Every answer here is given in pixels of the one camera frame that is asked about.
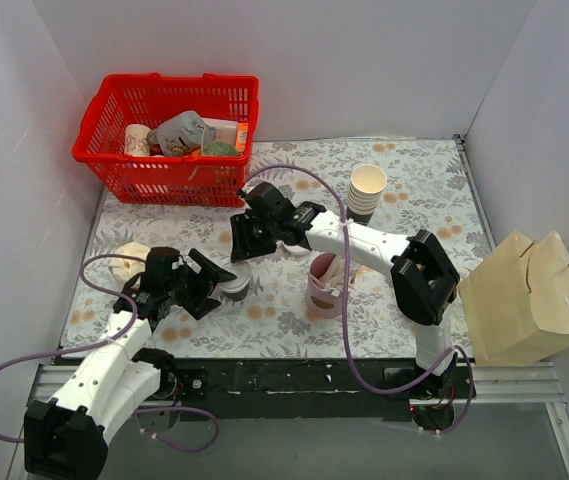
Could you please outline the black single paper cup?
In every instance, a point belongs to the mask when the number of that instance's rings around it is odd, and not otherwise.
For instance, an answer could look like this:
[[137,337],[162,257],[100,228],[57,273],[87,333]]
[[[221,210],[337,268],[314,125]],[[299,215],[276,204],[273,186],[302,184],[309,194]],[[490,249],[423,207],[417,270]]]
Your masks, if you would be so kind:
[[230,299],[231,301],[239,302],[246,298],[248,290],[249,290],[249,285],[246,284],[241,289],[235,289],[235,290],[223,289],[222,293],[226,298]]

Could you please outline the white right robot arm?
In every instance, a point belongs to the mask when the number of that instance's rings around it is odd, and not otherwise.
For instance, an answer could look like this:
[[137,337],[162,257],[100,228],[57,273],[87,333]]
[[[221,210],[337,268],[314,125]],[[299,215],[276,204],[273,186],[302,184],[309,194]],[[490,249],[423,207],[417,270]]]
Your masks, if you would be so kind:
[[321,253],[348,253],[351,262],[388,275],[397,307],[416,325],[418,389],[433,398],[450,389],[455,353],[447,310],[456,299],[460,276],[435,235],[420,230],[407,236],[347,224],[319,204],[293,205],[268,182],[237,195],[248,209],[230,219],[232,262],[270,255],[281,242]]

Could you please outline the pink straw holder cup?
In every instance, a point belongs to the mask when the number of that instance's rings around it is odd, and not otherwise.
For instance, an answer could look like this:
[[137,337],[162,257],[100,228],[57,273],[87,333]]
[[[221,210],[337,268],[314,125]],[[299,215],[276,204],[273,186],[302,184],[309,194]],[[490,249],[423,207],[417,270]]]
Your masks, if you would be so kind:
[[307,275],[307,288],[305,293],[306,306],[309,311],[323,319],[334,319],[342,314],[342,298],[343,292],[333,297],[328,292],[320,290],[311,279],[311,272],[313,270],[313,263],[315,259],[322,255],[317,255],[311,262],[308,275]]

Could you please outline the white plastic cup lid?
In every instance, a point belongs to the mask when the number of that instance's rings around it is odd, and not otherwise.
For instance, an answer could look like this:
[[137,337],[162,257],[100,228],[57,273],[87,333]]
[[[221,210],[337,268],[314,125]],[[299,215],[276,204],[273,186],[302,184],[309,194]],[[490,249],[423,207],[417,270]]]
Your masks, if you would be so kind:
[[219,284],[220,289],[225,293],[242,291],[253,278],[251,266],[247,262],[227,263],[224,265],[224,269],[235,276],[234,279]]

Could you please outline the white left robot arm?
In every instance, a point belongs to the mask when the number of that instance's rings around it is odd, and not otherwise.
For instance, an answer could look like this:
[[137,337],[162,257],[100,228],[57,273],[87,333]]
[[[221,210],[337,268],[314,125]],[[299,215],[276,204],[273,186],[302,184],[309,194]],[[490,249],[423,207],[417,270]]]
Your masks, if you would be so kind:
[[220,306],[212,293],[236,275],[192,249],[152,248],[113,306],[99,346],[46,401],[24,416],[24,464],[47,479],[96,479],[118,430],[149,398],[176,407],[204,394],[207,375],[181,369],[166,351],[146,347],[172,307],[201,319]]

